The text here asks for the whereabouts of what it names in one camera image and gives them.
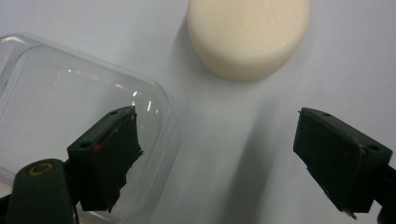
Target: white surface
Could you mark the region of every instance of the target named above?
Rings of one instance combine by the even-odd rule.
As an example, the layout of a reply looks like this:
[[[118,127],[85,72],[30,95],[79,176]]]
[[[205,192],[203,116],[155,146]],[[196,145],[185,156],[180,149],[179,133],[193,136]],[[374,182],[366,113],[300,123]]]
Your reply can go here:
[[[37,35],[171,92],[183,138],[153,223],[375,223],[377,204],[357,222],[339,213],[292,144],[297,111],[310,106],[396,148],[396,2],[312,1],[296,54],[254,83],[224,80],[200,63],[187,4],[3,0],[0,35]]]
[[[273,74],[300,46],[310,0],[190,0],[187,24],[202,62],[230,80]]]

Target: clear plastic container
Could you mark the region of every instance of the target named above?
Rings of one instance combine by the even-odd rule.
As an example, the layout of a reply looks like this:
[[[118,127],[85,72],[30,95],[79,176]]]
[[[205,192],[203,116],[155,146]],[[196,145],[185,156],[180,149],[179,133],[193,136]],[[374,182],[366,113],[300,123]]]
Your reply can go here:
[[[25,165],[66,161],[67,147],[107,112],[135,105],[144,155],[111,214],[82,223],[147,222],[178,149],[177,112],[155,81],[26,35],[0,39],[0,181]]]

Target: round soap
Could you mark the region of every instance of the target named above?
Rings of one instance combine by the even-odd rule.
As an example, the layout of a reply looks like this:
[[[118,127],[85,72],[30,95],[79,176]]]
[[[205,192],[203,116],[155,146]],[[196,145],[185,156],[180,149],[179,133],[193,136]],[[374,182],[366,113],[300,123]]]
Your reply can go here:
[[[309,0],[190,0],[188,28],[203,63],[231,80],[274,73],[303,40]]]

